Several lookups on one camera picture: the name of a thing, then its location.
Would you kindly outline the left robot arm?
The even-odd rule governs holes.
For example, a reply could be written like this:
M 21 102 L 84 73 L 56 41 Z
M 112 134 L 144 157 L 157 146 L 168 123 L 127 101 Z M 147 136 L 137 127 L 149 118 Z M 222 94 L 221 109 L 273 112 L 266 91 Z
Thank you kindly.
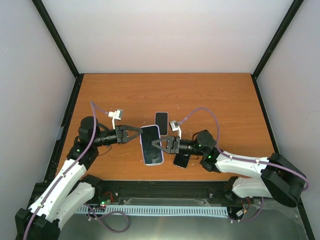
M 85 175 L 99 155 L 98 148 L 126 144 L 143 133 L 139 127 L 118 125 L 108 129 L 96 117 L 81 120 L 78 136 L 52 182 L 28 209 L 15 215 L 18 240 L 57 240 L 67 221 L 89 200 L 103 198 L 102 180 Z

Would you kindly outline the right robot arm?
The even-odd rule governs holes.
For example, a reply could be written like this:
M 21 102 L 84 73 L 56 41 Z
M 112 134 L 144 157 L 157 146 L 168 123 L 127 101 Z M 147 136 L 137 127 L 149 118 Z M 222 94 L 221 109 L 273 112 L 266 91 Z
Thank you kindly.
M 151 142 L 153 147 L 174 155 L 173 163 L 180 168 L 188 166 L 191 156 L 201 158 L 200 165 L 208 172 L 234 173 L 225 185 L 229 201 L 246 197 L 272 198 L 294 208 L 307 187 L 306 176 L 279 153 L 270 157 L 233 155 L 218 148 L 217 141 L 207 130 L 192 139 L 167 136 Z

